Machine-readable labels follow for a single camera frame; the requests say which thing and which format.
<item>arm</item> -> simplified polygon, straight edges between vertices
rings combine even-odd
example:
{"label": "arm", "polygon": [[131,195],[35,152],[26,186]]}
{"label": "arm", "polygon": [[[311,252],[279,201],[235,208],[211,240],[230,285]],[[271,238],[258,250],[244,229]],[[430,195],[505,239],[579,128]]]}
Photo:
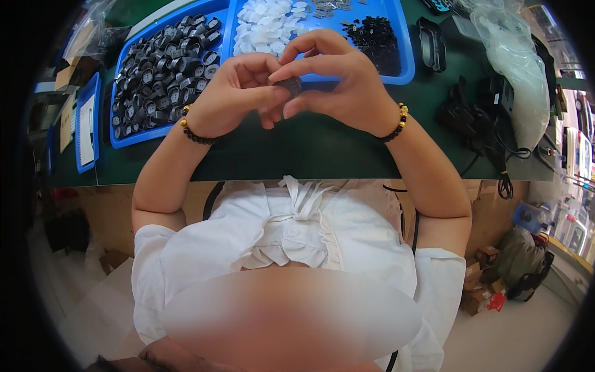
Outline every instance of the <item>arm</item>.
{"label": "arm", "polygon": [[[302,52],[305,58],[295,60]],[[288,102],[285,118],[306,110],[319,112],[376,137],[388,136],[397,127],[399,107],[376,68],[338,33],[315,30],[299,36],[287,45],[279,62],[283,67],[269,77],[272,82],[308,73],[341,78],[331,93],[310,90]],[[417,247],[441,247],[463,256],[471,204],[452,163],[411,116],[387,147],[422,215]]]}
{"label": "arm", "polygon": [[[271,54],[252,53],[229,58],[217,71],[186,116],[199,137],[223,136],[238,127],[250,110],[258,109],[264,128],[279,121],[276,109],[289,98],[283,87],[271,86],[268,76],[281,65]],[[147,161],[132,197],[134,234],[147,224],[178,231],[186,225],[181,209],[190,177],[209,151],[188,139],[179,122]]]}

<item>hand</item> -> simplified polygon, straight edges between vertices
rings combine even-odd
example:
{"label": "hand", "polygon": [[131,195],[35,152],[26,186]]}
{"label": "hand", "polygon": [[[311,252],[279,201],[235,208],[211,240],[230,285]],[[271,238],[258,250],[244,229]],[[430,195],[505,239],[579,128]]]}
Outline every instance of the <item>hand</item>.
{"label": "hand", "polygon": [[[302,52],[304,58],[294,61]],[[376,137],[388,136],[398,126],[399,107],[376,68],[335,31],[314,30],[296,37],[285,47],[279,63],[284,66],[270,75],[271,82],[309,73],[341,79],[332,93],[309,90],[286,103],[284,118],[306,110],[318,112]]]}
{"label": "hand", "polygon": [[264,128],[281,120],[274,108],[281,107],[290,93],[268,80],[281,65],[268,53],[232,57],[221,65],[215,76],[186,115],[187,125],[199,137],[225,135],[240,124],[249,111],[258,109]]}

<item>person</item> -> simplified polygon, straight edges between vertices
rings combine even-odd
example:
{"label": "person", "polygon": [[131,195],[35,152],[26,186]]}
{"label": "person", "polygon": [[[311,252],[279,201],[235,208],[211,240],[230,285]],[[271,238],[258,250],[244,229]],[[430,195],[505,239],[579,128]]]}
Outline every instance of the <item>person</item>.
{"label": "person", "polygon": [[[304,58],[295,59],[301,53]],[[332,92],[305,91],[289,101],[290,92],[273,85],[308,73],[341,82]],[[262,53],[229,58],[187,113],[186,127],[203,138],[224,136],[251,110],[258,110],[264,129],[312,111],[378,138],[401,120],[372,62],[331,30],[295,38],[278,59]],[[137,358],[101,359],[90,368],[237,371],[169,339],[160,321],[164,307],[193,283],[224,274],[313,267],[377,277],[413,298],[422,327],[399,350],[393,370],[440,369],[461,299],[471,204],[454,166],[419,123],[409,115],[386,142],[419,212],[415,256],[413,234],[407,242],[400,235],[396,195],[382,188],[387,180],[226,182],[210,218],[187,226],[181,209],[186,189],[211,146],[189,140],[184,128],[172,127],[133,194],[134,325],[147,347]],[[389,358],[342,370],[383,371]]]}

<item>green workbench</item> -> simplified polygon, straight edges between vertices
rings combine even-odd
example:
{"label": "green workbench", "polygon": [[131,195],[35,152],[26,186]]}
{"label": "green workbench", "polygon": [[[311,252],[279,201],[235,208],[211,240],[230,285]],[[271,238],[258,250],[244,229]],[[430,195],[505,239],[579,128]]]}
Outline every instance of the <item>green workbench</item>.
{"label": "green workbench", "polygon": [[[120,0],[112,9],[107,22],[113,26],[136,24],[166,3],[164,0]],[[402,7],[412,35],[414,33],[411,31],[419,17],[423,16],[437,23],[446,18],[433,16],[420,0],[402,0]],[[411,41],[416,43],[417,40],[411,37]],[[450,87],[458,81],[459,75],[465,76],[468,95],[474,97],[476,82],[490,73],[493,74],[493,70],[487,64],[485,52],[471,54],[449,48],[446,58],[447,69],[444,73],[426,72],[417,65],[415,77],[409,84],[387,85],[386,89],[395,101],[406,102],[413,117],[461,171],[475,154],[464,148],[458,135],[439,126],[433,119],[434,113],[447,97]],[[101,75],[103,88],[100,107],[103,107],[105,86],[113,77],[114,68]],[[306,85],[305,88],[320,89],[321,86]],[[555,138],[554,128],[549,128],[548,131]],[[58,141],[56,136],[54,148],[58,148]],[[134,183],[145,162],[160,143],[161,139],[154,139],[121,149],[101,143],[95,168],[83,174],[76,171],[74,145],[71,144],[63,154],[56,155],[55,170],[49,178],[49,185],[74,187]],[[553,173],[535,158],[512,158],[508,162],[508,170],[515,180],[553,178]],[[400,178],[386,147],[367,133],[351,129],[330,117],[310,112],[282,121],[273,130],[264,130],[258,116],[253,112],[239,128],[211,148],[192,180],[281,179],[285,174],[298,179]],[[495,179],[497,175],[487,159],[481,157],[466,173],[465,178]]]}

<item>red label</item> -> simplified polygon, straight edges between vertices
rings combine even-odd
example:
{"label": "red label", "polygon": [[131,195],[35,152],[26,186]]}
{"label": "red label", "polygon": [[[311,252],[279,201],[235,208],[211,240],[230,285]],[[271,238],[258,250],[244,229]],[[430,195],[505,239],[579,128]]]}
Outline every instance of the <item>red label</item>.
{"label": "red label", "polygon": [[490,298],[490,306],[488,307],[488,310],[496,309],[496,310],[498,310],[498,312],[500,312],[500,310],[502,310],[502,306],[504,306],[505,301],[506,301],[505,295],[503,295],[500,292],[495,293]]}

